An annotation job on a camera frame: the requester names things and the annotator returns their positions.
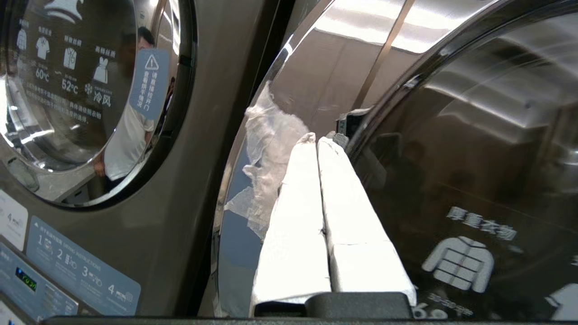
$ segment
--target green digital readout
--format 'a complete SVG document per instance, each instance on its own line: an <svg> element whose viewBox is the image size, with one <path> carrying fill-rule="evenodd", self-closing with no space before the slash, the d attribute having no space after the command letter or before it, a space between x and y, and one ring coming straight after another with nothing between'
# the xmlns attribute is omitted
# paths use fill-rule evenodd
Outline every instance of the green digital readout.
<svg viewBox="0 0 578 325"><path fill-rule="evenodd" d="M32 291L36 292L36 281L32 280L28 274L24 273L19 267L16 268L16 277L24 282Z"/></svg>

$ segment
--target shirt icon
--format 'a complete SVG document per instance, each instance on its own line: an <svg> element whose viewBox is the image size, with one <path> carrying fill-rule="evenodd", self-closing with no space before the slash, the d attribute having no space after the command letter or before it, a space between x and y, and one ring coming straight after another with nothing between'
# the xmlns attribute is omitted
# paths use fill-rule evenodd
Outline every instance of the shirt icon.
<svg viewBox="0 0 578 325"><path fill-rule="evenodd" d="M22 51L26 51L26 31L21 29L18 32L18 38L16 39L16 46Z"/></svg>
<svg viewBox="0 0 578 325"><path fill-rule="evenodd" d="M38 57L46 60L46 53L50 52L50 45L44 36L41 36L38 41L36 41L36 48L38 49Z"/></svg>
<svg viewBox="0 0 578 325"><path fill-rule="evenodd" d="M76 51L69 47L64 51L64 63L65 68L74 70L76 66Z"/></svg>
<svg viewBox="0 0 578 325"><path fill-rule="evenodd" d="M48 10L47 14L49 16L59 17L75 24L74 18L82 20L82 16L78 10L76 10L76 5L79 1L80 3L84 3L84 0L54 0L44 6L44 9Z"/></svg>
<svg viewBox="0 0 578 325"><path fill-rule="evenodd" d="M570 283L547 297L546 301L557 308L552 320L578 320L576 298L578 298L576 283Z"/></svg>
<svg viewBox="0 0 578 325"><path fill-rule="evenodd" d="M467 237L441 241L421 268L433 277L461 290L482 293L494 269L494 258L482 243Z"/></svg>

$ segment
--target blue instruction sticker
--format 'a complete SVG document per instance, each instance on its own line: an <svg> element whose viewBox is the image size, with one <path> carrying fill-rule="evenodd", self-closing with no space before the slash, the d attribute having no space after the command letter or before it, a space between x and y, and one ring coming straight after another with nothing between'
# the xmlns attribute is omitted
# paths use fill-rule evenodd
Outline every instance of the blue instruction sticker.
<svg viewBox="0 0 578 325"><path fill-rule="evenodd" d="M136 313L140 285L33 216L26 255L62 287L103 315Z"/></svg>
<svg viewBox="0 0 578 325"><path fill-rule="evenodd" d="M143 49L136 56L131 106L145 119L157 121L165 105L169 87L169 53L161 49Z"/></svg>

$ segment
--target dryer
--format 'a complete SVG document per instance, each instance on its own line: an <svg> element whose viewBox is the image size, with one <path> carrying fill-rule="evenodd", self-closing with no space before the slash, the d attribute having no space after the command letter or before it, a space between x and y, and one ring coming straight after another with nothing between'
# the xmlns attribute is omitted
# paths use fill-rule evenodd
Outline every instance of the dryer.
<svg viewBox="0 0 578 325"><path fill-rule="evenodd" d="M2 314L194 315L279 1L2 3Z"/></svg>
<svg viewBox="0 0 578 325"><path fill-rule="evenodd" d="M221 308L248 310L276 199L256 192L280 185L295 129L275 117L294 115L318 138L347 135L416 286L415 318L578 320L577 10L320 1L252 102L273 117L248 112L229 156L213 235Z"/></svg>

